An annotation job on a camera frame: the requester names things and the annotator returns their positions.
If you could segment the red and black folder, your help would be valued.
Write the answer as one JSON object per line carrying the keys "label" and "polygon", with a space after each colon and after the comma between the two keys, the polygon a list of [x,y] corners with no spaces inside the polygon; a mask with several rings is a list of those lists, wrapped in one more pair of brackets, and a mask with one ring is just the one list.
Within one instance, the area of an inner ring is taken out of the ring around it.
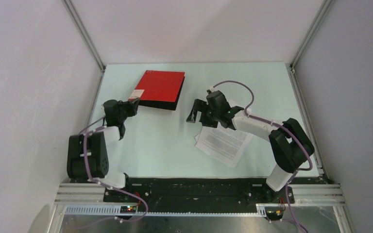
{"label": "red and black folder", "polygon": [[139,98],[141,106],[175,111],[184,80],[184,72],[146,70],[129,100]]}

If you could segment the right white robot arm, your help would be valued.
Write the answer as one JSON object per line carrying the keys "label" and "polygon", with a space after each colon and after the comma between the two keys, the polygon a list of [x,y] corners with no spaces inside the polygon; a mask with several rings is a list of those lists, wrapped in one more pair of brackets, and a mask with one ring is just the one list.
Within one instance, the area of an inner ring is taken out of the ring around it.
{"label": "right white robot arm", "polygon": [[196,120],[205,127],[221,125],[226,129],[250,133],[270,143],[276,165],[263,183],[263,197],[270,203],[281,199],[284,186],[315,151],[297,120],[289,118],[273,122],[253,116],[243,107],[231,106],[219,90],[208,90],[205,100],[195,99],[186,121],[194,123]]}

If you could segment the printed white paper sheets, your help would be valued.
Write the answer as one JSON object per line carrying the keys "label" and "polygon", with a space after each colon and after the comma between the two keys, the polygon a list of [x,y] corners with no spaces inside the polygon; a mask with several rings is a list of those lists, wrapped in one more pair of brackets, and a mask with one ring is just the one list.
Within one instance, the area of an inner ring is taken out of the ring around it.
{"label": "printed white paper sheets", "polygon": [[195,136],[195,147],[228,167],[234,168],[240,161],[253,135],[239,130],[203,126],[201,134]]}

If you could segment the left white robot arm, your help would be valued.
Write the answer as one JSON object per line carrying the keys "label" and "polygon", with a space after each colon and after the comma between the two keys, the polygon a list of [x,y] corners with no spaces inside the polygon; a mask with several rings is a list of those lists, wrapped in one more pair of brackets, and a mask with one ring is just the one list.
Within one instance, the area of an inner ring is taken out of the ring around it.
{"label": "left white robot arm", "polygon": [[68,139],[67,174],[71,179],[87,180],[116,188],[115,195],[122,202],[129,202],[134,189],[126,184],[122,172],[109,174],[108,146],[124,138],[125,121],[137,114],[140,98],[127,101],[108,100],[103,103],[103,116]]}

